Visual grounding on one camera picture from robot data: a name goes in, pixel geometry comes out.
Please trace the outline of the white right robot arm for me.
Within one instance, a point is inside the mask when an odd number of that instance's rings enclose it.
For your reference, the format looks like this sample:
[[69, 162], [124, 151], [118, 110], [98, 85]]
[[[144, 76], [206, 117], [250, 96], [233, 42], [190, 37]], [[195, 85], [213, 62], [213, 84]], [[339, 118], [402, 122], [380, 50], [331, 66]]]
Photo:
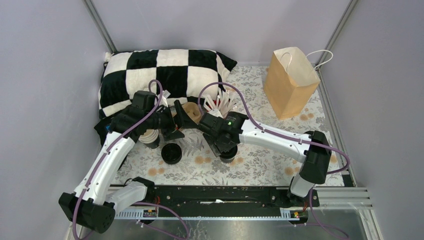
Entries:
[[301, 205], [315, 185], [325, 183], [332, 151], [324, 133], [288, 132], [262, 123], [254, 123], [247, 115], [231, 111], [226, 118], [206, 113], [198, 129], [214, 154], [223, 161], [226, 154], [236, 152], [238, 144], [264, 147], [282, 153], [302, 164], [287, 191], [287, 201]]

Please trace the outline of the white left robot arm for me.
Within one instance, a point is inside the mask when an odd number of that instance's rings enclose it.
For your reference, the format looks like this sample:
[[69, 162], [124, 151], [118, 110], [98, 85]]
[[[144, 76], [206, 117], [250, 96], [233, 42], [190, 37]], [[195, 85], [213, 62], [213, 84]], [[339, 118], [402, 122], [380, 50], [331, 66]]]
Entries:
[[158, 200], [154, 183], [142, 177], [114, 193], [109, 194], [108, 189], [128, 153], [147, 130], [161, 130], [165, 140], [174, 140], [184, 138], [180, 129], [197, 128], [178, 100], [174, 102], [176, 115], [168, 107], [156, 111], [159, 105], [154, 93], [140, 90], [132, 103], [112, 118], [92, 167], [73, 193], [64, 192], [58, 200], [74, 226], [102, 234], [117, 213], [136, 202], [148, 206]]

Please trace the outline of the black plastic cup lid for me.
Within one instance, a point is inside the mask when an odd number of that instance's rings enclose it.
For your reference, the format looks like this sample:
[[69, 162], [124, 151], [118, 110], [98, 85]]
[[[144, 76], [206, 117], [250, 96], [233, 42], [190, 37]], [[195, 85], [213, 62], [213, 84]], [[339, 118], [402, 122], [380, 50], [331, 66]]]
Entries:
[[238, 152], [238, 146], [236, 145], [236, 146], [232, 147], [231, 149], [229, 149], [227, 151], [223, 151], [220, 154], [220, 157], [225, 158], [225, 159], [234, 158], [236, 156], [237, 152]]

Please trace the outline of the black paper coffee cup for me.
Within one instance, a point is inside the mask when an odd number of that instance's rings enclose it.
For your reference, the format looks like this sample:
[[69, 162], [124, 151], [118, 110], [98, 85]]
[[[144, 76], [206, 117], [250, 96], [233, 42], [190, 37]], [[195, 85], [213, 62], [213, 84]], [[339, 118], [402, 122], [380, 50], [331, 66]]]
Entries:
[[226, 163], [226, 164], [229, 164], [229, 163], [231, 163], [233, 160], [234, 160], [234, 158], [236, 157], [236, 153], [233, 153], [233, 152], [223, 152], [220, 156], [219, 156], [219, 158], [220, 158], [220, 160], [223, 162], [223, 163]]

